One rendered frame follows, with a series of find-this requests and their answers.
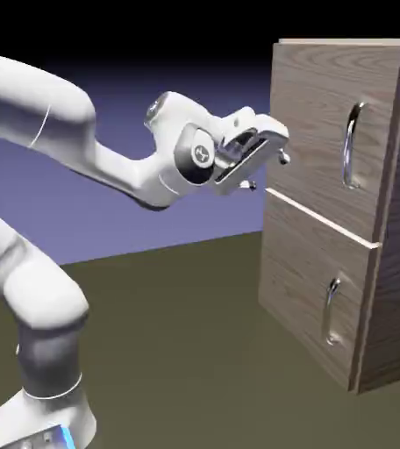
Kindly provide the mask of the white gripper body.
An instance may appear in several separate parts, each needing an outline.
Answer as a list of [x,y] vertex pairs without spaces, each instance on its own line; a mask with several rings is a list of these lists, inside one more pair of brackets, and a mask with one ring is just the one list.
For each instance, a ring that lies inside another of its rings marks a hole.
[[278,159],[279,150],[285,151],[288,142],[288,128],[264,114],[256,115],[252,123],[232,129],[215,153],[214,189],[220,195],[232,193],[270,159]]

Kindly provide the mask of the large wooden cabinet door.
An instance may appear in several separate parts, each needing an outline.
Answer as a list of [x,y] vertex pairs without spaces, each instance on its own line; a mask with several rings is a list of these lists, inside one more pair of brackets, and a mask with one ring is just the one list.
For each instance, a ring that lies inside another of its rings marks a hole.
[[[341,149],[355,103],[353,179],[342,184]],[[283,39],[274,46],[272,115],[289,129],[290,163],[268,184],[369,242],[382,239],[390,175],[400,142],[400,39]]]

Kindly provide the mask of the small wooden cabinet door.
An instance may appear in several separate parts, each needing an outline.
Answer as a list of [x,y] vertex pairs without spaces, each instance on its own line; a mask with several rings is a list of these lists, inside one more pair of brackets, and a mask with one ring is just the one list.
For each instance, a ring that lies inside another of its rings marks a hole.
[[[318,216],[273,190],[266,191],[259,300],[344,389],[354,389],[367,296],[381,243]],[[332,301],[332,333],[322,339],[326,290],[341,279]]]

